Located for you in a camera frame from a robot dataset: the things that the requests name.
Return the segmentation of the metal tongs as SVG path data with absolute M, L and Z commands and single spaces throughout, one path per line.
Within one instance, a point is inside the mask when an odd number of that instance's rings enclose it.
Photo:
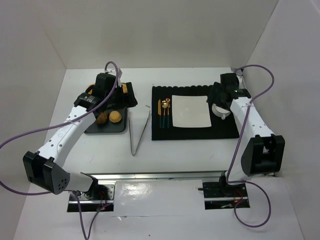
M 140 149 L 150 119 L 150 108 L 128 112 L 130 153 L 133 157 L 137 155 L 138 150 Z

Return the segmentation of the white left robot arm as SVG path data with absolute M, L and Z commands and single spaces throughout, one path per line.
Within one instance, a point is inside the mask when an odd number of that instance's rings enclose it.
M 36 152 L 23 156 L 27 179 L 55 195 L 63 191 L 79 191 L 88 199 L 97 198 L 108 189 L 86 173 L 68 173 L 63 169 L 67 156 L 82 136 L 114 135 L 127 127 L 127 110 L 138 104 L 131 82 L 122 83 L 116 76 L 103 72 L 95 84 L 80 94 L 65 125 Z

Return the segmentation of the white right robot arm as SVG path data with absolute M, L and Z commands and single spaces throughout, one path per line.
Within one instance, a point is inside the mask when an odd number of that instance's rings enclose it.
M 233 117 L 239 132 L 229 169 L 221 178 L 228 185 L 239 185 L 256 175 L 280 171 L 285 139 L 265 124 L 247 89 L 240 87 L 237 75 L 224 73 L 211 88 L 207 102 L 215 116 L 225 121 Z

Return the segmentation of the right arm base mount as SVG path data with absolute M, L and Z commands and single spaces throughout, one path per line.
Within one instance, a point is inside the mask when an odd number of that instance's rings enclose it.
M 236 205 L 237 208 L 250 208 L 246 185 L 229 185 L 225 176 L 218 181 L 203 182 L 197 190 L 203 192 L 206 210 L 234 209 Z

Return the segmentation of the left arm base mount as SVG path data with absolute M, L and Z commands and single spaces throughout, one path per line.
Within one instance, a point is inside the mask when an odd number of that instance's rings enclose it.
M 83 213 L 94 213 L 99 209 L 102 209 L 101 212 L 114 211 L 116 180 L 99 179 L 98 184 L 103 187 L 99 187 L 93 196 L 89 196 L 84 192 L 76 190 L 76 196 L 79 199 L 81 211 Z M 69 193 L 66 211 L 67 213 L 79 212 L 77 198 L 72 192 Z

